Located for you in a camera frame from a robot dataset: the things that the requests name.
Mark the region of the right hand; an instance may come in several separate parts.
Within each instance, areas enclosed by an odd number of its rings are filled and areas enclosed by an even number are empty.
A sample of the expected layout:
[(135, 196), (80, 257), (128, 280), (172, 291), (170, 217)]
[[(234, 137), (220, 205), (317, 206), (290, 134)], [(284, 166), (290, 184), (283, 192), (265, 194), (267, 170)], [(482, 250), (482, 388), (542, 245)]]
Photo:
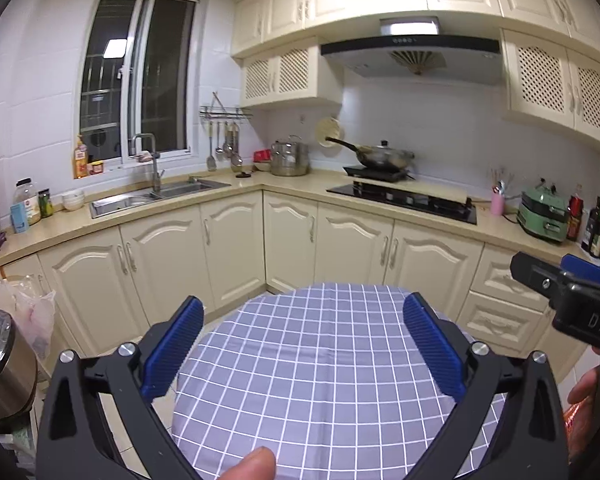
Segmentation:
[(588, 396), (592, 396), (596, 391), (597, 381), (598, 367), (594, 367), (592, 370), (583, 374), (570, 390), (570, 393), (568, 394), (568, 403), (571, 405), (578, 404), (584, 401)]

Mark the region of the left hand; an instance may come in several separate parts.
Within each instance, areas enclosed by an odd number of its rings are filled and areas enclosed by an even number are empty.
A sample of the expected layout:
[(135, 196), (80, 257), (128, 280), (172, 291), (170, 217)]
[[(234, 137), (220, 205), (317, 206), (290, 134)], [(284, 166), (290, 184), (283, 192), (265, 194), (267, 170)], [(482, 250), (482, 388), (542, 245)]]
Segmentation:
[(265, 446), (256, 448), (237, 465), (219, 476), (219, 480), (274, 480), (276, 458)]

